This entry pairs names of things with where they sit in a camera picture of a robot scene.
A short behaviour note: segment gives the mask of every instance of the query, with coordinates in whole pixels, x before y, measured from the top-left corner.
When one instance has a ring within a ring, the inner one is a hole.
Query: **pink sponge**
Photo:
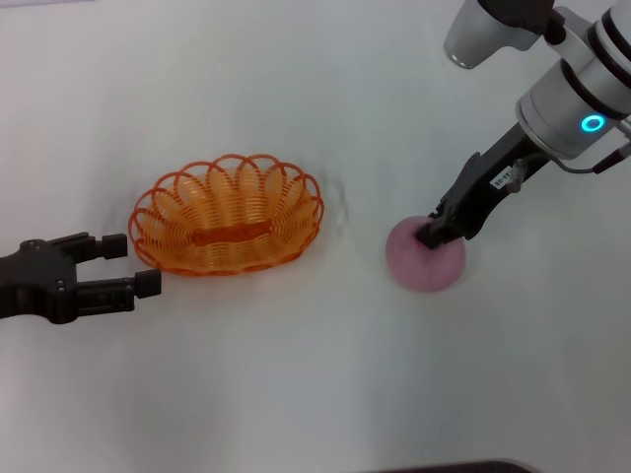
[[[392,229],[386,243],[387,266],[401,286],[432,293],[455,283],[466,260],[462,238],[429,249],[414,235],[430,222],[429,217],[410,217]]]

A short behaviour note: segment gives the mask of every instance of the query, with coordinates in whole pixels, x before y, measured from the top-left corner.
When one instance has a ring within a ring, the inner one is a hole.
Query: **white table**
[[[163,173],[232,152],[313,173],[323,234],[290,265],[166,276],[131,313],[0,322],[3,473],[338,473],[487,457],[627,471],[631,168],[548,167],[406,293],[390,228],[516,121],[544,44],[475,71],[458,0],[99,0],[0,11],[2,254],[124,232]],[[606,1],[566,2],[593,20]],[[619,144],[611,136],[576,163]],[[143,269],[135,256],[80,276]]]

